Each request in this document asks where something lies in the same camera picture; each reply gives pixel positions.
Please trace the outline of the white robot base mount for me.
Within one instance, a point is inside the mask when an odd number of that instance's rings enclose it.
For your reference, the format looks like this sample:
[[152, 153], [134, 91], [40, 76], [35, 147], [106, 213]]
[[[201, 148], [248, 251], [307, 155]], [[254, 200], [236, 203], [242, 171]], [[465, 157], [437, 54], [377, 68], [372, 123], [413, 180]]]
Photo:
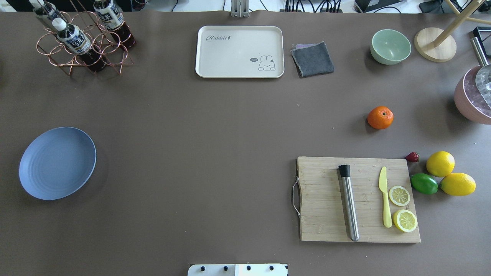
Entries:
[[288, 265], [280, 263], [195, 264], [188, 276], [287, 276]]

